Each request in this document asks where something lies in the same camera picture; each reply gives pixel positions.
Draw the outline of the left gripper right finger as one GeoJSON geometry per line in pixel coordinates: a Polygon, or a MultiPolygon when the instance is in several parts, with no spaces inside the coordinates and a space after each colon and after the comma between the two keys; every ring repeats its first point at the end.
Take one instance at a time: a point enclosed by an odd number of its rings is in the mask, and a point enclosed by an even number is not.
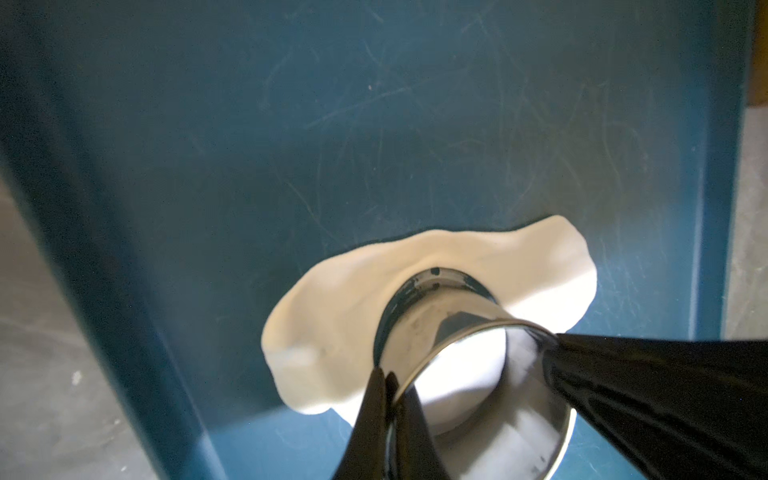
{"type": "Polygon", "coordinates": [[[393,479],[449,479],[429,431],[415,387],[394,405],[393,479]]]}

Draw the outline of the white dough lump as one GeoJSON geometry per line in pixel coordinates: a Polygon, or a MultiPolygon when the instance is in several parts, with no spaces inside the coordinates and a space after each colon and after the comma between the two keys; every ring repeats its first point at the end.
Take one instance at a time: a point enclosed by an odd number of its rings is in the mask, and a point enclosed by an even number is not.
{"type": "Polygon", "coordinates": [[[433,267],[471,276],[507,313],[554,333],[574,327],[597,291],[587,242],[559,215],[514,231],[430,230],[359,247],[312,267],[270,313],[261,346],[282,401],[355,424],[385,307],[433,267]]]}

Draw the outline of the teal plastic tray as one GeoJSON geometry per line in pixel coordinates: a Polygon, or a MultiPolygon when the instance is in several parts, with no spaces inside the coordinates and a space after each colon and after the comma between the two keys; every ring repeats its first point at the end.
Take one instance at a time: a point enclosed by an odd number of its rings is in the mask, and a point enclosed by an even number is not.
{"type": "Polygon", "coordinates": [[[1,170],[167,479],[327,479],[268,314],[321,260],[550,215],[577,331],[722,331],[751,1],[5,1],[1,170]]]}

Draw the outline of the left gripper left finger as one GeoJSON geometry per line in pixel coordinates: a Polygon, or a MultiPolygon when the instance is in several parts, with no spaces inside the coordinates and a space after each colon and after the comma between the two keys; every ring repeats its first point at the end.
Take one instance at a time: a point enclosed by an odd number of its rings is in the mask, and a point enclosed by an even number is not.
{"type": "Polygon", "coordinates": [[[384,478],[389,406],[384,372],[375,367],[369,377],[355,426],[333,480],[384,478]]]}

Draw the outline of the small glass cup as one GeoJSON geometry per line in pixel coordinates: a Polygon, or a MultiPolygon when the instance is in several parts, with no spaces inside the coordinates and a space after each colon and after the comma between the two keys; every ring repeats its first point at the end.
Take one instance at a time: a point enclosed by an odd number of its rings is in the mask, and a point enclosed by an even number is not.
{"type": "Polygon", "coordinates": [[[434,267],[385,307],[374,363],[393,410],[416,388],[449,479],[549,479],[576,419],[545,381],[542,356],[554,342],[471,276],[434,267]]]}

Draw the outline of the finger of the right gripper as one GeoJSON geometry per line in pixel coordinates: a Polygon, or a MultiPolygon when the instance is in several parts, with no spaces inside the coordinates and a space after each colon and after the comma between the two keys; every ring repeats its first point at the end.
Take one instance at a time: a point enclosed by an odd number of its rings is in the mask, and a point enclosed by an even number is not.
{"type": "Polygon", "coordinates": [[[767,476],[767,343],[559,334],[547,384],[648,479],[767,476]]]}

